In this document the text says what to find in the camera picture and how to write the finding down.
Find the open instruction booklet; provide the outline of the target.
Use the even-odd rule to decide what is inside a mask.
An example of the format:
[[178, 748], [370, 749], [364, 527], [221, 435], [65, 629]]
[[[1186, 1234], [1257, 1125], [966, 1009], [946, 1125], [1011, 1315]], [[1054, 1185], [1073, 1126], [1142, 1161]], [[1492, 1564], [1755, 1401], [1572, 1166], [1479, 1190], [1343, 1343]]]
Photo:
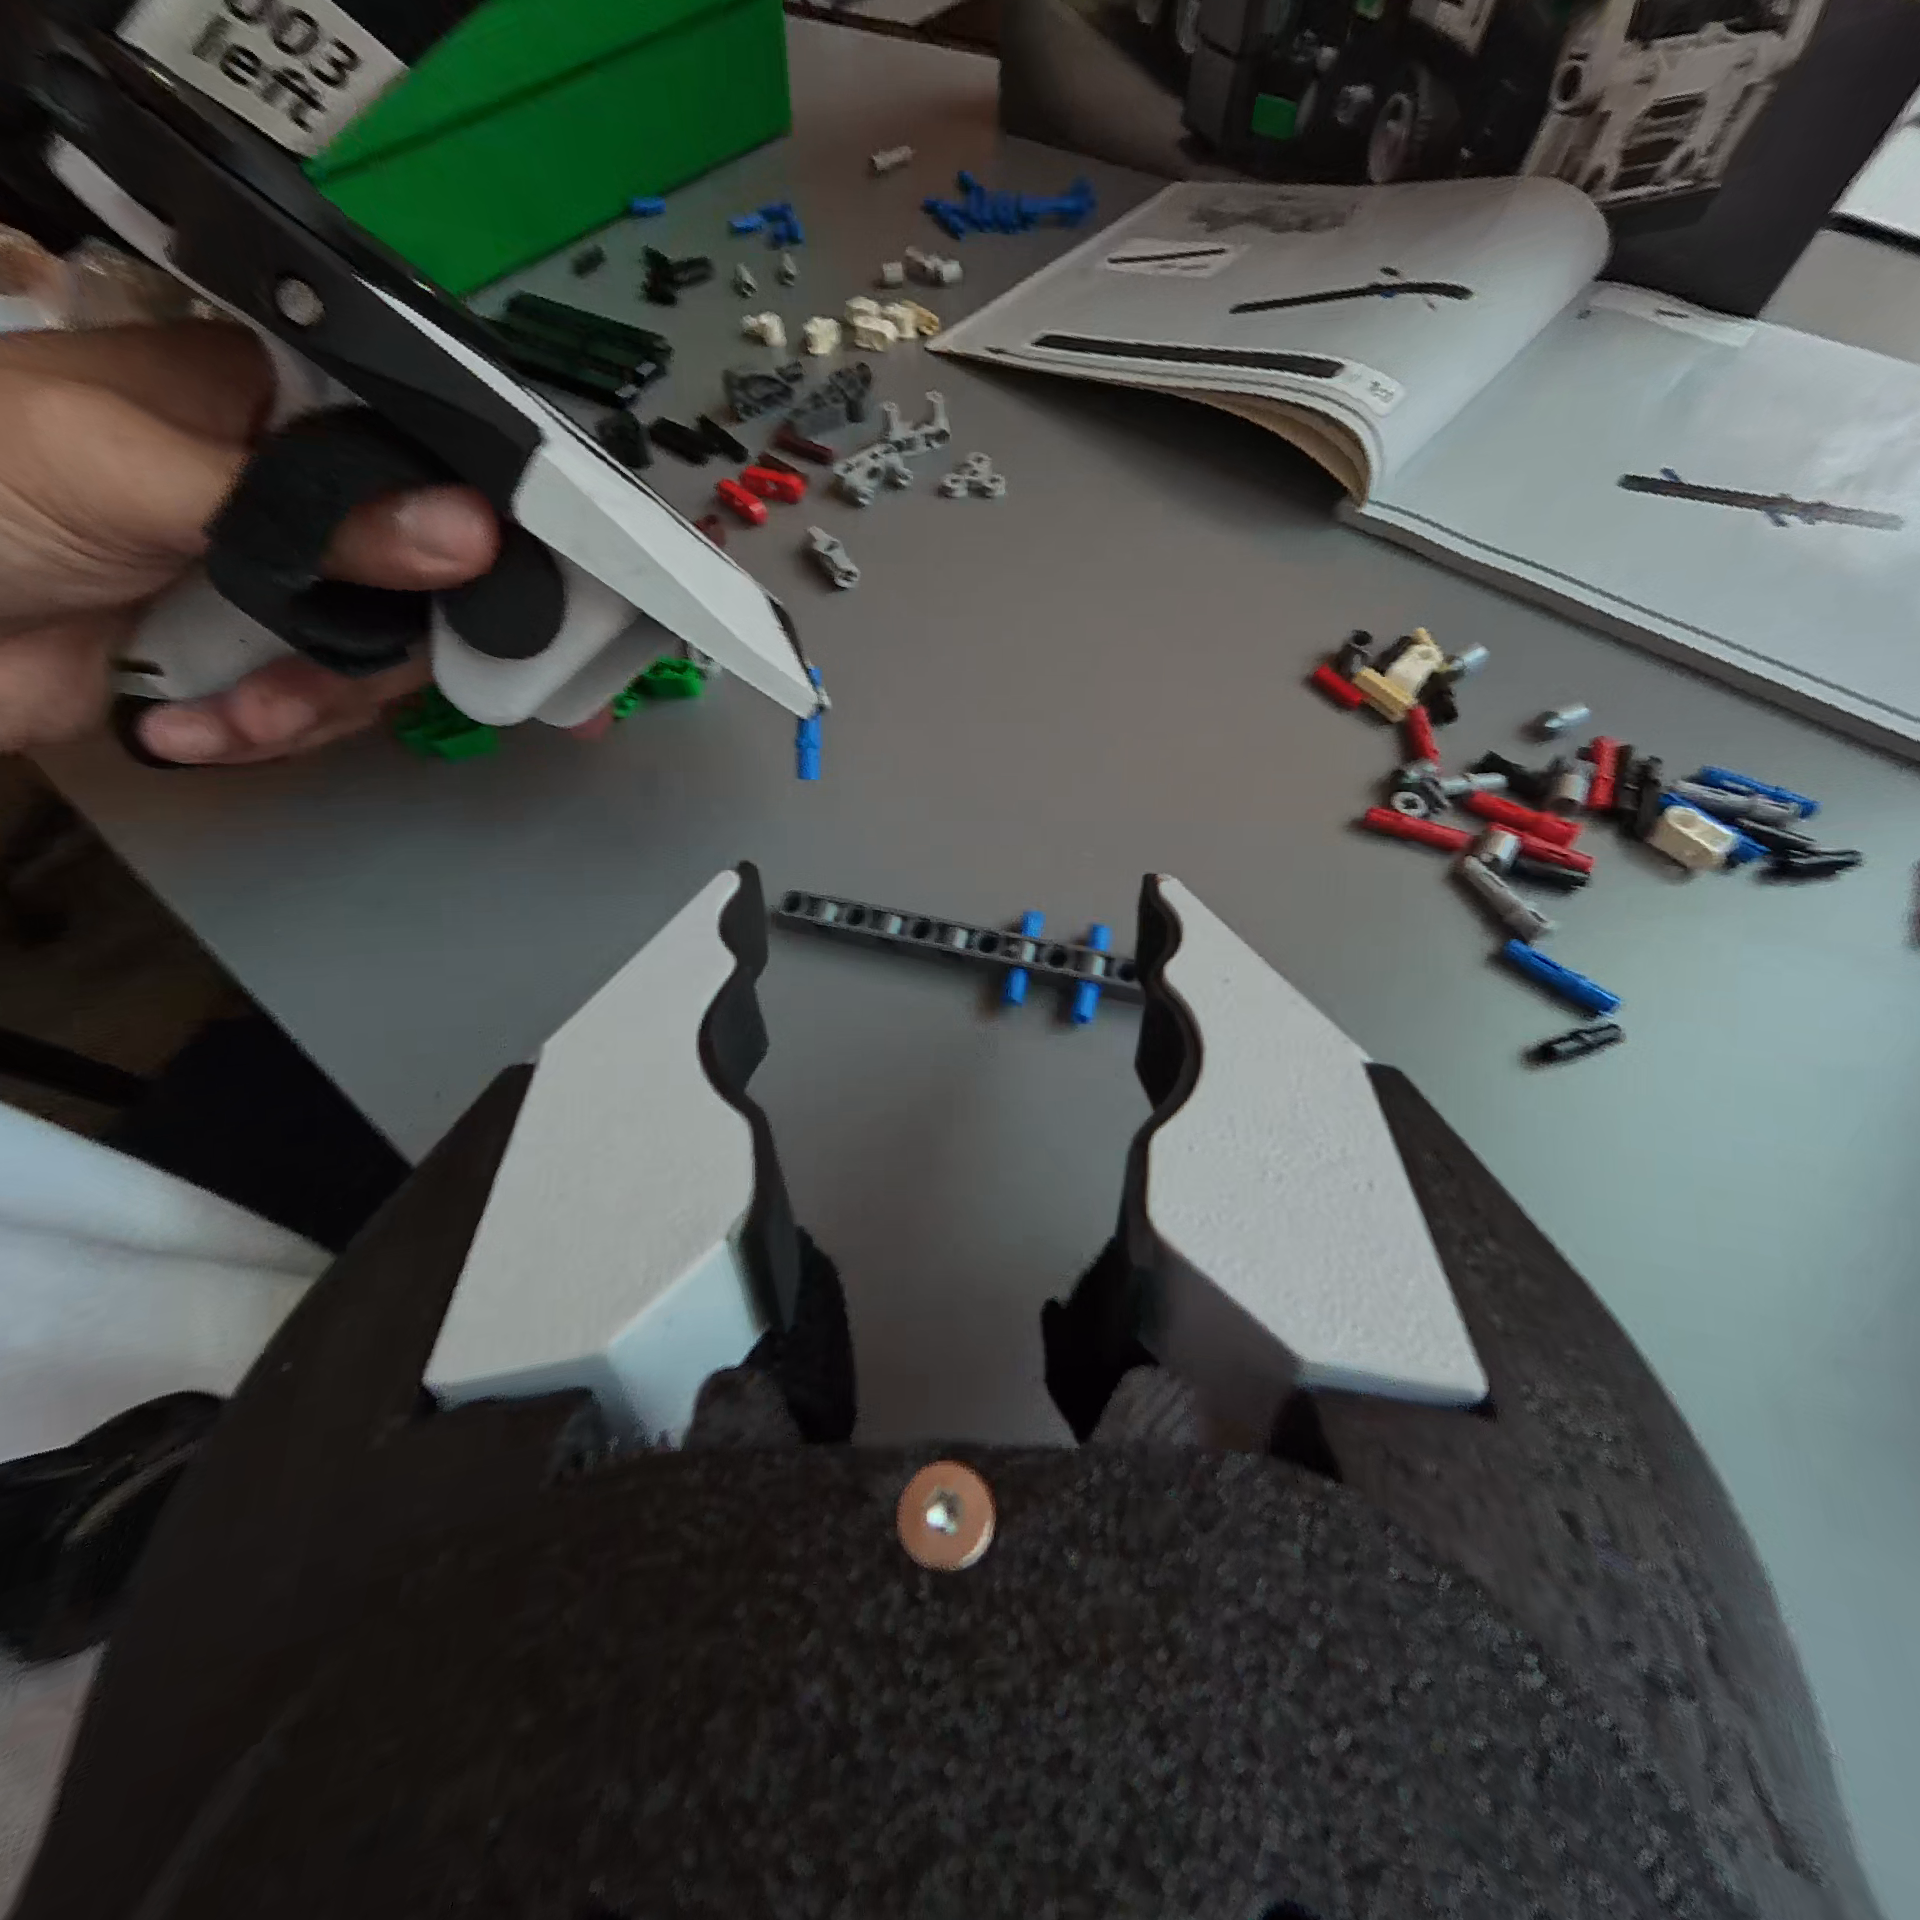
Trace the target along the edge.
[[1916, 361], [1609, 252], [1551, 180], [1174, 182], [932, 349], [1246, 419], [1358, 527], [1916, 761]]

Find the white paper sheet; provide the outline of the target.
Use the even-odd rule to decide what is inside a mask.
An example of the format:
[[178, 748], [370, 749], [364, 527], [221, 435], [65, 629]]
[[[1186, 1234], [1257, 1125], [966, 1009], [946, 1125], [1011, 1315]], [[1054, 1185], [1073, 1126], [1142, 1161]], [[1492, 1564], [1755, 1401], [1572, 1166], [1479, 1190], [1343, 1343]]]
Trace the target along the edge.
[[1898, 124], [1847, 185], [1829, 226], [1918, 245], [1918, 119]]

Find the green plastic box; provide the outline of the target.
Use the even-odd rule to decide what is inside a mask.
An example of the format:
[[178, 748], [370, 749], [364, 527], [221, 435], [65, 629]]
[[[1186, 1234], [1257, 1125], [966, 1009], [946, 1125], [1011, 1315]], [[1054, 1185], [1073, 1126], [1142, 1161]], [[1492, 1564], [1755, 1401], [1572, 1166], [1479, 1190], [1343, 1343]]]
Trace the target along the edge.
[[490, 3], [303, 171], [466, 298], [789, 127], [779, 3]]

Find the pile of blue lego pins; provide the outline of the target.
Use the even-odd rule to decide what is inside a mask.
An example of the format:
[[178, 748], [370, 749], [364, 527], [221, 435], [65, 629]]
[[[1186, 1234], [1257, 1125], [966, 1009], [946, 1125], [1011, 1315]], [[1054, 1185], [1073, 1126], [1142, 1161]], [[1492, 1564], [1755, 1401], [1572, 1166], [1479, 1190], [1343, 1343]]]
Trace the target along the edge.
[[1075, 179], [1063, 191], [1029, 194], [1012, 187], [996, 187], [970, 169], [954, 177], [949, 194], [932, 194], [921, 210], [950, 239], [966, 239], [977, 233], [1014, 236], [1037, 229], [1078, 229], [1098, 210], [1098, 191], [1091, 180]]

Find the dark grey lego pieces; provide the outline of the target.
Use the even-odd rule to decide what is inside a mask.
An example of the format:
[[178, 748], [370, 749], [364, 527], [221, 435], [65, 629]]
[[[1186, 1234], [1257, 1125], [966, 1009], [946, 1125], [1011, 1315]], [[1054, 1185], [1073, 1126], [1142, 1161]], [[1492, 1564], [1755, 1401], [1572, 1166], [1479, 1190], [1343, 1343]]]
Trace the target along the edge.
[[741, 423], [779, 419], [807, 437], [867, 423], [873, 404], [873, 369], [852, 364], [807, 385], [805, 369], [730, 369], [722, 389], [732, 417]]

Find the pile of mixed lego pins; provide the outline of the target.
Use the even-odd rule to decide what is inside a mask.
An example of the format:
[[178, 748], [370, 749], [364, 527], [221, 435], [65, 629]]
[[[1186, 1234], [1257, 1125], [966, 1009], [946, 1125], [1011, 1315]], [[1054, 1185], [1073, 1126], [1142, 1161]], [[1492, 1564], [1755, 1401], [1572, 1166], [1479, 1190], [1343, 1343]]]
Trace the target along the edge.
[[1501, 939], [1546, 942], [1551, 901], [1588, 890], [1611, 835], [1678, 877], [1750, 873], [1818, 885], [1855, 873], [1865, 855], [1826, 844], [1819, 805], [1785, 787], [1706, 765], [1676, 775], [1657, 755], [1590, 722], [1559, 739], [1527, 735], [1546, 758], [1483, 751], [1452, 735], [1458, 695], [1489, 662], [1427, 629], [1351, 630], [1315, 660], [1308, 689], [1378, 730], [1395, 758], [1358, 829], [1443, 858], [1453, 886]]

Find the stack of black lego beams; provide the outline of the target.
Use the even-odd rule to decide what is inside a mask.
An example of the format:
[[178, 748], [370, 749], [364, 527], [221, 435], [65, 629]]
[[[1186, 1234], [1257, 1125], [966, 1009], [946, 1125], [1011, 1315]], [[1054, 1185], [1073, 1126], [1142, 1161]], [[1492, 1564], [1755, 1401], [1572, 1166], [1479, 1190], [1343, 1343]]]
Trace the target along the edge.
[[647, 327], [540, 295], [515, 295], [487, 327], [518, 374], [614, 409], [655, 385], [675, 358], [671, 343]]

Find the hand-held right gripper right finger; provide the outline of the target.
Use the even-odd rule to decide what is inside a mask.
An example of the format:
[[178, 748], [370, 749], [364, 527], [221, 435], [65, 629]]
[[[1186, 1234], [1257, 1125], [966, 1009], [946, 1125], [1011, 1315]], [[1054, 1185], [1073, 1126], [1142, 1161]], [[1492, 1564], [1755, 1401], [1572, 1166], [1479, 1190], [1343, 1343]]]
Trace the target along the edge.
[[1485, 1404], [1371, 1055], [1166, 873], [1141, 879], [1137, 973], [1121, 1246], [1145, 1350], [1237, 1443], [1302, 1390]]

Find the black shoe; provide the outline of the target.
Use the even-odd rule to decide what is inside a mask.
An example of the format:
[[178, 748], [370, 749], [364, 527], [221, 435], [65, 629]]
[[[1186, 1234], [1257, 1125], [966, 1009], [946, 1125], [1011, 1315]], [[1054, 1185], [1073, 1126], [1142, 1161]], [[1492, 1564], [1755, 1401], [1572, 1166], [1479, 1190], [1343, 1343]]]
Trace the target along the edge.
[[98, 1646], [225, 1399], [178, 1393], [2, 1469], [2, 1644], [23, 1663]]

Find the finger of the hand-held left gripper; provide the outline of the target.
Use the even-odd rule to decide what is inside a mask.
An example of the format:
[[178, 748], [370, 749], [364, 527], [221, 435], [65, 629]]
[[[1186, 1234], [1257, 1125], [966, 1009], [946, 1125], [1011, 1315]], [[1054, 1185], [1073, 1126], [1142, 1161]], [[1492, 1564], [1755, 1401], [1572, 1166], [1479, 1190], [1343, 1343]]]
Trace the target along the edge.
[[[482, 491], [502, 522], [492, 571], [438, 599], [436, 679], [524, 684], [521, 670], [561, 636], [567, 583], [554, 551], [516, 526], [515, 491], [545, 435], [588, 435], [525, 389], [460, 308], [370, 282], [351, 289], [351, 393]], [[634, 679], [671, 641], [638, 615], [614, 641], [613, 684]]]
[[579, 431], [548, 431], [515, 491], [516, 526], [563, 563], [561, 636], [518, 675], [515, 718], [581, 722], [613, 691], [617, 637], [649, 618], [798, 718], [828, 709], [767, 589]]

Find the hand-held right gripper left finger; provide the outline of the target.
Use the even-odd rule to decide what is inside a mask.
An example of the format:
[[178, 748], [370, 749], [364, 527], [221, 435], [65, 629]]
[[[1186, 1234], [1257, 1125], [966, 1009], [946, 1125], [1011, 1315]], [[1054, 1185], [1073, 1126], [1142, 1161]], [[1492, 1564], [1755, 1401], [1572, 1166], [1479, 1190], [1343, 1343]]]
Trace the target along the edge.
[[801, 1303], [801, 1225], [753, 1097], [767, 917], [721, 870], [533, 1062], [423, 1386], [582, 1390], [619, 1445], [676, 1445], [707, 1380]]

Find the dark grey lego beam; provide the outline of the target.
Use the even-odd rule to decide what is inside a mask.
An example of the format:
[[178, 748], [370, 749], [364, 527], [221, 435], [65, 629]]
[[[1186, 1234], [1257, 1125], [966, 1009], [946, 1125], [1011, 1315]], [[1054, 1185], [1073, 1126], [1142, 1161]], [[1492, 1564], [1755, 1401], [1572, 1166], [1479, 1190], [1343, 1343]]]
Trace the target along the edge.
[[[783, 930], [809, 933], [873, 953], [915, 956], [949, 970], [965, 970], [977, 978], [983, 1002], [1002, 1011], [1017, 1011], [1002, 1005], [1002, 980], [1011, 967], [1006, 942], [1020, 924], [1020, 917], [1021, 911], [1003, 921], [972, 921], [807, 890], [783, 890], [767, 906], [767, 921]], [[1044, 914], [1037, 948], [1023, 961], [1031, 971], [1031, 982], [1026, 1002], [1020, 1009], [1051, 997], [1059, 1020], [1070, 1023], [1075, 961], [1087, 937], [1087, 927], [1078, 937], [1073, 937], [1068, 930], [1051, 925]], [[1142, 994], [1139, 965], [1129, 951], [1115, 947], [1111, 930], [1108, 977], [1098, 1011], [1108, 1003], [1139, 1005]]]

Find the black lego set box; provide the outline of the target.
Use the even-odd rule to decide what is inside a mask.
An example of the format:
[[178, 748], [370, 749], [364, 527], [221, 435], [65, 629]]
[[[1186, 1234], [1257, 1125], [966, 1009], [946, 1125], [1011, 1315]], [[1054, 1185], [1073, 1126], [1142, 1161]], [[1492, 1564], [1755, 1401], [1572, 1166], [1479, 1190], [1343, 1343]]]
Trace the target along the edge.
[[1755, 318], [1910, 54], [1906, 4], [1026, 3], [999, 6], [999, 124], [1169, 180], [1556, 180], [1613, 276]]

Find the pile of green lego pieces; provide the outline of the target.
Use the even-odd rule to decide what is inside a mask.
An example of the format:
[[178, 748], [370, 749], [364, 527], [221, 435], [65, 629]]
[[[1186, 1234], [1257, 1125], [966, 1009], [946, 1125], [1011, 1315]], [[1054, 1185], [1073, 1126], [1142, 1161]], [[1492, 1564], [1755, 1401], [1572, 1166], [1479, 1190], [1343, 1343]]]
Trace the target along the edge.
[[[582, 722], [563, 732], [597, 740], [645, 709], [701, 700], [708, 684], [721, 676], [721, 667], [703, 657], [660, 657]], [[407, 751], [430, 761], [475, 761], [490, 757], [498, 749], [505, 732], [502, 727], [473, 721], [436, 689], [423, 689], [397, 701], [390, 709], [388, 725], [390, 735]]]

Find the person's white garment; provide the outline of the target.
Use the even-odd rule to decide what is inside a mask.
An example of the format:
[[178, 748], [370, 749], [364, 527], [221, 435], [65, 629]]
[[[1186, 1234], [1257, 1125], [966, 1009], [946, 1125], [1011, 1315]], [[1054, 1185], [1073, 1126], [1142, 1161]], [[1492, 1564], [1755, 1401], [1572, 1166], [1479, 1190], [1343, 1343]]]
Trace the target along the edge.
[[[330, 1253], [108, 1143], [17, 1108], [2, 1121], [2, 1469], [170, 1395], [227, 1404]], [[95, 1646], [49, 1663], [2, 1650], [4, 1909], [95, 1663]]]

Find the person's left hand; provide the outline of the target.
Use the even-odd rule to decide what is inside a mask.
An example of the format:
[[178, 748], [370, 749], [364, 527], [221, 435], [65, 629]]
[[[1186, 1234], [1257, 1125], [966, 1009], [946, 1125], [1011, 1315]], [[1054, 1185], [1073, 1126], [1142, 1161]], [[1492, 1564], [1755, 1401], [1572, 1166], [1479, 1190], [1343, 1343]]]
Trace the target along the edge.
[[[277, 372], [244, 327], [42, 329], [2, 343], [2, 748], [100, 732], [115, 660], [149, 603], [204, 554], [250, 463]], [[441, 593], [492, 570], [495, 519], [466, 486], [380, 497], [327, 549], [337, 580]], [[159, 705], [137, 739], [157, 761], [279, 761], [370, 730], [425, 682], [423, 660], [338, 679], [300, 657], [225, 692]]]

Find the group of tan lego connectors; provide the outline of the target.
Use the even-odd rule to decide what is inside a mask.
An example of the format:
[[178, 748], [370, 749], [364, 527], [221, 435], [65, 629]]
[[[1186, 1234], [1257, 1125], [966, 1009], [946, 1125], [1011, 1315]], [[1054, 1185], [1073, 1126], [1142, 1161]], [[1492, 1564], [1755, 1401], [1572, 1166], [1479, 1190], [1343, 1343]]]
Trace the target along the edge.
[[761, 308], [741, 318], [742, 343], [783, 356], [836, 356], [842, 351], [890, 351], [927, 343], [945, 332], [945, 319], [911, 299], [849, 299], [838, 316], [813, 316], [789, 324], [777, 311]]

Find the light grey lego frame piece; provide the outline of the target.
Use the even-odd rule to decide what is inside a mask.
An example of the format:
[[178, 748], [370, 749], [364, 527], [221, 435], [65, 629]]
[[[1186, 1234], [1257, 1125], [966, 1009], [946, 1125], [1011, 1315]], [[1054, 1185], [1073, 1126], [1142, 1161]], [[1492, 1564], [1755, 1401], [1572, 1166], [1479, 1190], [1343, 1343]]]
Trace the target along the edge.
[[894, 399], [881, 404], [881, 435], [863, 447], [852, 451], [833, 463], [833, 486], [858, 507], [868, 507], [885, 490], [906, 490], [911, 483], [911, 462], [949, 445], [954, 429], [946, 399], [938, 391], [925, 393], [927, 413], [907, 423]]

